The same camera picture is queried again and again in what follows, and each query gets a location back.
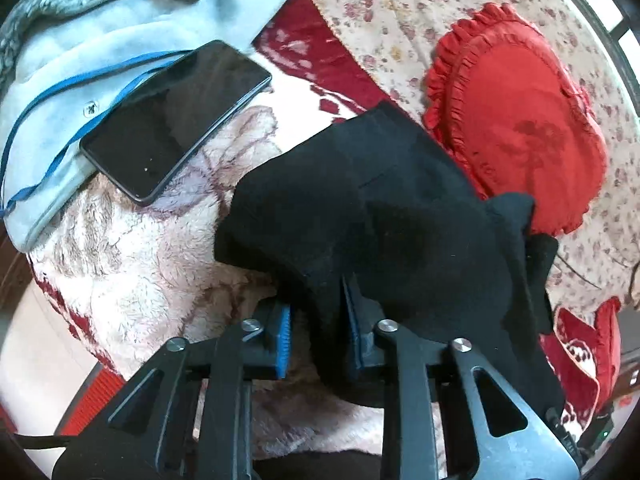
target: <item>silver bolt head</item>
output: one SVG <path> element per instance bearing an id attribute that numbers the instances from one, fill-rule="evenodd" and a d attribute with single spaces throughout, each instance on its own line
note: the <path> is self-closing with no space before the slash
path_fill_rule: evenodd
<path id="1" fill-rule="evenodd" d="M 243 319 L 242 320 L 242 330 L 245 332 L 257 332 L 262 328 L 260 321 L 257 319 Z"/>
<path id="2" fill-rule="evenodd" d="M 82 108 L 82 114 L 87 118 L 91 118 L 94 115 L 98 114 L 100 107 L 98 106 L 98 103 L 95 101 L 89 101 L 87 104 L 84 105 L 84 107 Z"/>
<path id="3" fill-rule="evenodd" d="M 463 337 L 457 337 L 455 338 L 452 342 L 451 345 L 453 346 L 453 348 L 455 348 L 458 352 L 469 352 L 469 350 L 471 350 L 473 348 L 473 346 L 471 345 L 471 341 L 469 341 L 469 339 L 465 339 Z"/>
<path id="4" fill-rule="evenodd" d="M 378 322 L 378 330 L 381 332 L 395 332 L 398 330 L 398 323 L 393 319 L 382 319 Z"/>
<path id="5" fill-rule="evenodd" d="M 187 348 L 187 340 L 183 337 L 172 337 L 166 342 L 166 349 L 169 352 L 181 352 Z"/>

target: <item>floral bedsheet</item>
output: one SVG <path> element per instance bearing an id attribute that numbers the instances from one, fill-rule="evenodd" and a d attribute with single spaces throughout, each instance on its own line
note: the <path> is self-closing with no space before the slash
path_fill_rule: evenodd
<path id="1" fill-rule="evenodd" d="M 485 2 L 509 2 L 535 23 L 587 89 L 609 150 L 604 186 L 583 225 L 560 238 L 549 296 L 589 322 L 611 296 L 638 303 L 640 124 L 604 47 L 570 0 L 313 1 L 359 65 L 416 121 L 428 106 L 424 73 L 450 24 Z"/>

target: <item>blue lanyard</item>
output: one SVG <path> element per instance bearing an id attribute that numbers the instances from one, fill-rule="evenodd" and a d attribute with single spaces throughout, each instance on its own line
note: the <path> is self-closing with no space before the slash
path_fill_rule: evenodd
<path id="1" fill-rule="evenodd" d="M 111 74 L 113 72 L 117 72 L 119 70 L 126 70 L 128 68 L 132 68 L 132 67 L 134 67 L 136 65 L 139 65 L 141 63 L 153 61 L 153 60 L 156 60 L 156 59 L 162 59 L 163 57 L 168 57 L 168 56 L 178 56 L 180 54 L 188 54 L 189 52 L 191 52 L 191 50 L 165 50 L 165 51 L 162 51 L 162 52 L 151 52 L 149 54 L 142 54 L 140 56 L 132 57 L 131 59 L 127 59 L 127 60 L 125 60 L 123 62 L 116 63 L 114 65 L 106 66 L 104 68 L 99 68 L 98 70 L 91 70 L 89 72 L 84 72 L 84 73 L 81 73 L 79 75 L 75 75 L 75 76 L 69 77 L 69 78 L 67 78 L 65 80 L 60 81 L 59 83 L 56 83 L 53 86 L 50 86 L 44 92 L 41 92 L 22 111 L 22 113 L 16 119 L 16 121 L 14 123 L 14 126 L 11 128 L 11 131 L 9 132 L 9 135 L 7 137 L 7 140 L 6 140 L 6 144 L 4 145 L 4 151 L 2 152 L 2 159 L 0 159 L 0 182 L 4 183 L 4 175 L 6 173 L 6 165 L 7 165 L 7 162 L 9 160 L 9 151 L 11 150 L 11 146 L 14 143 L 15 134 L 17 133 L 18 128 L 20 127 L 22 122 L 25 120 L 27 115 L 38 104 L 40 104 L 41 102 L 43 102 L 47 98 L 51 97 L 52 95 L 55 95 L 55 94 L 65 90 L 65 89 L 71 88 L 73 86 L 77 86 L 80 83 L 85 83 L 85 82 L 90 81 L 92 79 L 97 79 L 97 78 L 99 78 L 101 76 L 109 75 L 109 74 Z M 30 197 L 31 194 L 38 188 L 38 186 L 45 179 L 49 178 L 54 173 L 54 171 L 56 171 L 56 169 L 60 165 L 60 162 L 62 162 L 62 159 L 64 158 L 66 150 L 68 149 L 68 147 L 70 145 L 72 145 L 74 142 L 76 142 L 77 140 L 82 139 L 86 134 L 88 134 L 91 130 L 93 130 L 98 124 L 100 124 L 100 122 L 107 116 L 107 114 L 116 105 L 118 105 L 143 79 L 145 79 L 149 75 L 154 74 L 155 72 L 158 72 L 159 70 L 162 70 L 163 68 L 171 65 L 171 63 L 174 63 L 174 62 L 175 62 L 175 59 L 172 59 L 172 60 L 166 61 L 166 62 L 164 62 L 164 63 L 162 63 L 160 65 L 157 65 L 157 66 L 147 70 L 146 72 L 140 74 L 133 81 L 131 81 L 129 84 L 127 84 L 120 91 L 120 93 L 115 97 L 115 99 L 111 102 L 109 108 L 107 108 L 101 114 L 95 116 L 93 119 L 91 119 L 90 121 L 85 123 L 84 126 L 82 126 L 82 128 L 80 128 L 76 132 L 76 134 L 73 137 L 71 137 L 71 139 L 69 139 L 69 141 L 62 147 L 62 149 L 58 152 L 58 154 L 53 158 L 52 163 L 47 168 L 47 171 L 45 172 L 44 176 L 42 177 L 42 179 L 41 179 L 41 181 L 39 183 L 34 184 L 34 186 L 23 187 L 20 191 L 18 191 L 16 194 L 14 194 L 9 199 L 9 201 L 6 203 L 6 206 L 4 206 L 4 208 L 2 208 L 0 206 L 0 218 L 4 218 L 7 214 L 9 214 L 14 209 L 15 204 L 17 202 L 20 202 L 22 200 L 27 200 L 28 197 Z"/>

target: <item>black smartphone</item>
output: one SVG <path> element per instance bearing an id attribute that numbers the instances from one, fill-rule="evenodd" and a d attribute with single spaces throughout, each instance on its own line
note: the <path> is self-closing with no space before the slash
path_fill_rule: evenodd
<path id="1" fill-rule="evenodd" d="M 130 199 L 148 205 L 271 74 L 212 41 L 151 76 L 80 141 L 81 151 Z"/>

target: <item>red pillow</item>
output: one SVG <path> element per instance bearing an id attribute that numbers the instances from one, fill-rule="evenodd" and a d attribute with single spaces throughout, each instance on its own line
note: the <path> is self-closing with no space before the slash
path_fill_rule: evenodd
<path id="1" fill-rule="evenodd" d="M 604 139 L 576 86 L 537 28 L 513 7 L 486 4 L 438 42 L 423 120 L 483 197 L 536 199 L 532 231 L 582 223 L 606 170 Z"/>
<path id="2" fill-rule="evenodd" d="M 596 371 L 600 383 L 600 397 L 596 411 L 599 411 L 613 393 L 620 373 L 622 345 L 617 314 L 620 300 L 614 296 L 598 307 L 595 329 L 598 333 L 596 348 Z"/>

